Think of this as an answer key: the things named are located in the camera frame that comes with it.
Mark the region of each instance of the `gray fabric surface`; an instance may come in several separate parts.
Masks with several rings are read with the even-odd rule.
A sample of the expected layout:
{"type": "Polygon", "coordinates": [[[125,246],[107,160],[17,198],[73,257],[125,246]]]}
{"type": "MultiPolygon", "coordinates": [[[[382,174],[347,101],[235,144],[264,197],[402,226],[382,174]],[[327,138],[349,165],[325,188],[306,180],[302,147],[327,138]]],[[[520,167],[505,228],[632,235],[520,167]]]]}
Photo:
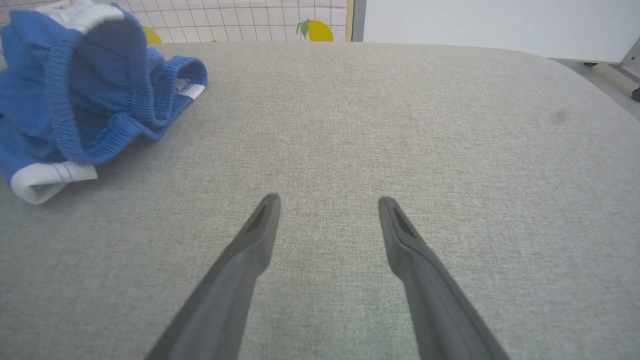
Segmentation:
{"type": "Polygon", "coordinates": [[[141,359],[263,195],[242,359],[416,359],[391,195],[513,359],[640,354],[640,124],[553,61],[382,44],[173,44],[209,87],[34,207],[0,187],[0,357],[141,359]]]}

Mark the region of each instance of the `yellow lemon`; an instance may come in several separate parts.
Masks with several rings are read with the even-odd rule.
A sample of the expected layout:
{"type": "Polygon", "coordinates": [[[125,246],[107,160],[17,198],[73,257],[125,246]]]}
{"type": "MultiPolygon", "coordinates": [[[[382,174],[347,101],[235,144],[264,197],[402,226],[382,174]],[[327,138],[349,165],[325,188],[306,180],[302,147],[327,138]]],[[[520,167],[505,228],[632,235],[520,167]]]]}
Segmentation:
{"type": "Polygon", "coordinates": [[[333,33],[331,29],[323,22],[318,20],[309,20],[302,21],[298,24],[296,28],[296,34],[298,34],[298,30],[300,33],[307,38],[307,33],[309,33],[309,40],[311,41],[333,41],[333,33]]]}
{"type": "Polygon", "coordinates": [[[149,45],[162,44],[162,40],[160,40],[160,37],[158,36],[158,34],[156,34],[156,32],[153,29],[150,29],[146,26],[143,26],[142,28],[145,30],[145,34],[147,34],[147,44],[149,45]]]}

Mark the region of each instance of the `floor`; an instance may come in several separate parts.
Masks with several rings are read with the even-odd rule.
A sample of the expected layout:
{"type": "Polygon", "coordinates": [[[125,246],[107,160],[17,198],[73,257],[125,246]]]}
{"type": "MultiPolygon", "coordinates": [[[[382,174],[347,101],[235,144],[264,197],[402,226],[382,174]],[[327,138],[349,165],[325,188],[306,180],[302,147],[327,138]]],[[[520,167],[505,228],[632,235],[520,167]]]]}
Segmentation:
{"type": "MultiPolygon", "coordinates": [[[[640,84],[636,84],[605,64],[586,67],[579,62],[563,60],[558,60],[558,62],[589,80],[640,122],[640,102],[635,102],[630,97],[631,92],[637,89],[640,84]]],[[[629,70],[640,72],[638,66],[629,70]]]]}

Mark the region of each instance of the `white grid wall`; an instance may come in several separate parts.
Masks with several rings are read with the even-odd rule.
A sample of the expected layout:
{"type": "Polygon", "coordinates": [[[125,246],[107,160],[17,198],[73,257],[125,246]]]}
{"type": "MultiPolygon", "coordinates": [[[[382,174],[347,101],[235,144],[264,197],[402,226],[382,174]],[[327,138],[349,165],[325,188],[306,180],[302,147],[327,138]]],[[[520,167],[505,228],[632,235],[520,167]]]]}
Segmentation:
{"type": "MultiPolygon", "coordinates": [[[[152,28],[164,43],[309,41],[296,27],[315,19],[331,28],[333,41],[345,41],[347,0],[114,0],[152,28]]],[[[57,1],[0,0],[0,27],[8,12],[57,1]]],[[[99,0],[111,3],[112,0],[99,0]]]]}

